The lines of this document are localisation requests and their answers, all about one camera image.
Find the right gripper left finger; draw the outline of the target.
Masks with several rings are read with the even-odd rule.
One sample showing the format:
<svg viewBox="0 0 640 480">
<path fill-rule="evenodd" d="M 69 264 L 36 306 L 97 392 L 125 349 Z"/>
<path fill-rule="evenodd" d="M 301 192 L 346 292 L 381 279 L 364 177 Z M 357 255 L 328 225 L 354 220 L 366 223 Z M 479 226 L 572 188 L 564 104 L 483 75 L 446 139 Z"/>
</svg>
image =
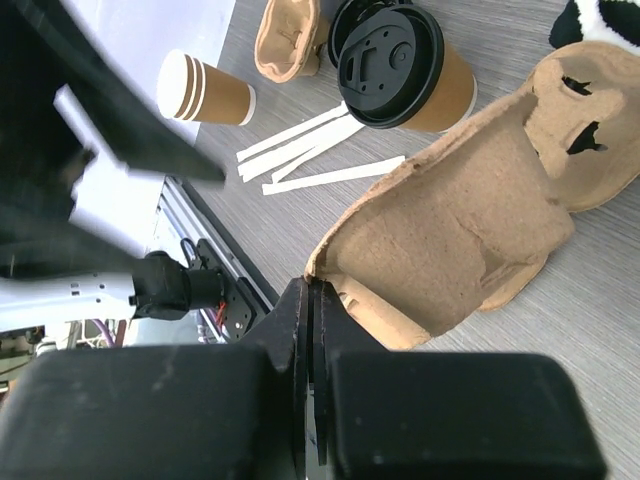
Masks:
<svg viewBox="0 0 640 480">
<path fill-rule="evenodd" d="M 1 408 L 5 479 L 302 479 L 308 287 L 227 345 L 66 350 Z"/>
</svg>

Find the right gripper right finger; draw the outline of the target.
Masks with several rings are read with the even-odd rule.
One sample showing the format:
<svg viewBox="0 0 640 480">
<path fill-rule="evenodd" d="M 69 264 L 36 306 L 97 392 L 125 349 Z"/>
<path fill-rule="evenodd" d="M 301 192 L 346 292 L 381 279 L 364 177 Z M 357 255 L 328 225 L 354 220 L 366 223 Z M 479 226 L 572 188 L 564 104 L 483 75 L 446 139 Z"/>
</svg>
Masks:
<svg viewBox="0 0 640 480">
<path fill-rule="evenodd" d="M 603 479 L 577 389 L 536 353 L 391 351 L 310 286 L 319 463 L 333 479 Z"/>
</svg>

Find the brown cardboard cup carrier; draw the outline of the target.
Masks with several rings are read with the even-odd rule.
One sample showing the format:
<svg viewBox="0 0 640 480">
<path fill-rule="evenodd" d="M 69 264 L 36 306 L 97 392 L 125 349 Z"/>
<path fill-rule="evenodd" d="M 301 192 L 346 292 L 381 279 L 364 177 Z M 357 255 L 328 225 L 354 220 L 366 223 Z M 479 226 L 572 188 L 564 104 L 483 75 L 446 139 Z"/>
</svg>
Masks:
<svg viewBox="0 0 640 480">
<path fill-rule="evenodd" d="M 318 0 L 269 0 L 254 46 L 257 70 L 278 84 L 315 75 L 329 27 Z"/>
<path fill-rule="evenodd" d="M 410 349 L 513 299 L 577 212 L 639 173 L 639 58 L 582 41 L 375 183 L 312 253 L 384 346 Z"/>
</svg>

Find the brown paper coffee cup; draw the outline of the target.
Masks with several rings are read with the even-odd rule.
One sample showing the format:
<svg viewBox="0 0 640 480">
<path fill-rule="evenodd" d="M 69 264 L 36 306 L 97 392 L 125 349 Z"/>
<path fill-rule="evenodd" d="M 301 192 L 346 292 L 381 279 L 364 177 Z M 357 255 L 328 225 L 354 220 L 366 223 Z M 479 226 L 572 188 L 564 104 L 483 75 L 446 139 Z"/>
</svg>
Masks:
<svg viewBox="0 0 640 480">
<path fill-rule="evenodd" d="M 430 132 L 446 132 L 466 119 L 477 98 L 477 82 L 471 66 L 444 41 L 444 61 L 438 82 L 421 109 L 401 128 Z"/>
</svg>

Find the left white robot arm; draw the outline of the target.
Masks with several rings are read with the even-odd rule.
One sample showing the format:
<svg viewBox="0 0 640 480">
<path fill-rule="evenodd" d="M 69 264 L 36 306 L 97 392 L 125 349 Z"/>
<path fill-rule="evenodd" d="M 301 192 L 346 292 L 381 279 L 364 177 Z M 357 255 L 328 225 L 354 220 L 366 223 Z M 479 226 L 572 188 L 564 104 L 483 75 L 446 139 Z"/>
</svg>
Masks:
<svg viewBox="0 0 640 480">
<path fill-rule="evenodd" d="M 223 284 L 167 254 L 143 258 L 70 222 L 93 160 L 55 108 L 68 87 L 127 167 L 223 183 L 221 165 L 163 124 L 58 1 L 1 5 L 1 327 L 178 320 L 218 304 Z"/>
</svg>

